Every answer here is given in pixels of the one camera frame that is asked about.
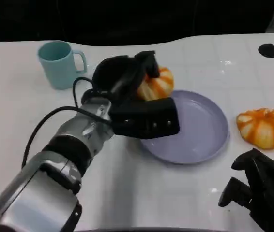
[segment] white tabletop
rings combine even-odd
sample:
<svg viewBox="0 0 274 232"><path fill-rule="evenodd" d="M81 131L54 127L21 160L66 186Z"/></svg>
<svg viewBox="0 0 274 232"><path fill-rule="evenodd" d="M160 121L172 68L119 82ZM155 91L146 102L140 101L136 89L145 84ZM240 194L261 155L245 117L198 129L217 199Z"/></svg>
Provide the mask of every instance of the white tabletop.
<svg viewBox="0 0 274 232"><path fill-rule="evenodd" d="M71 90L56 91L48 84L36 57L44 42L0 43L0 193L20 171L26 142L34 126L56 107L73 105ZM230 141L217 158L195 166L166 164L141 148L137 139L114 136L105 143L83 178L78 194L83 214L77 229L132 226L177 226L227 231L261 231L249 211L231 203L218 207L220 194L243 172L230 166L252 146L236 128L238 113L274 108L274 58L258 53L274 44L274 34L201 36L151 45L91 47L82 50L91 76L104 58L155 50L160 65L175 77L175 89L196 91L224 111ZM86 83L78 86L79 95ZM74 113L60 113L47 122L32 145L40 151L58 127ZM274 150L265 151L274 159Z"/></svg>

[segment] light blue mug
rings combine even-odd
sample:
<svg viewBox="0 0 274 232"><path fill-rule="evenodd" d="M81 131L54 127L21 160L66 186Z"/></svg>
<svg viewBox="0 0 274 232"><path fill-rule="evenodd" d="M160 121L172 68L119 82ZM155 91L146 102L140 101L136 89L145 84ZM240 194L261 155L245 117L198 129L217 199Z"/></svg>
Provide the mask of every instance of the light blue mug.
<svg viewBox="0 0 274 232"><path fill-rule="evenodd" d="M76 69L74 54L81 55L83 70ZM64 41L52 41L44 44L38 50L38 58L46 77L55 89L71 88L74 80L87 70L83 52L72 50L70 45Z"/></svg>

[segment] silver robot arm segment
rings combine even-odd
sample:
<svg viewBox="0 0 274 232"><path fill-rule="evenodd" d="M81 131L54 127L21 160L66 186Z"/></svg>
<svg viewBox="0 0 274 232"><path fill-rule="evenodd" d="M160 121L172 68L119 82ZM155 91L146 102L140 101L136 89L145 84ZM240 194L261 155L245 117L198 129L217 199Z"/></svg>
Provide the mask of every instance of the silver robot arm segment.
<svg viewBox="0 0 274 232"><path fill-rule="evenodd" d="M110 107L109 100L92 98L81 109L109 119ZM73 231L82 212L76 196L81 178L112 135L108 125L81 113L65 122L0 195L0 228Z"/></svg>

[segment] small pumpkin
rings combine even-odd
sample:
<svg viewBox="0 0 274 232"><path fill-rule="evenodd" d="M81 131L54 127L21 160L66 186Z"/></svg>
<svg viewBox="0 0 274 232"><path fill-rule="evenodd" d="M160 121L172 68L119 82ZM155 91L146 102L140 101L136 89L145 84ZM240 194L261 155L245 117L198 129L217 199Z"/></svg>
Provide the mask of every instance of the small pumpkin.
<svg viewBox="0 0 274 232"><path fill-rule="evenodd" d="M150 78L146 74L137 90L137 95L146 100L167 98L174 88L174 78L171 71L166 67L159 66L160 76Z"/></svg>
<svg viewBox="0 0 274 232"><path fill-rule="evenodd" d="M241 113L236 123L244 140L263 149L274 148L274 110L261 108Z"/></svg>

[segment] purple plate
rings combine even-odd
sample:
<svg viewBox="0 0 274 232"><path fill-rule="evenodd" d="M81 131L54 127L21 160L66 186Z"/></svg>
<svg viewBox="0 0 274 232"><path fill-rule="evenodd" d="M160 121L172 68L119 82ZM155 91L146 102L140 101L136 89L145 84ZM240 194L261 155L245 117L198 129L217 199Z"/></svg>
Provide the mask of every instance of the purple plate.
<svg viewBox="0 0 274 232"><path fill-rule="evenodd" d="M155 156L168 162L193 164L208 160L225 146L228 121L217 104L200 94L176 90L174 99L180 132L172 136L141 140Z"/></svg>

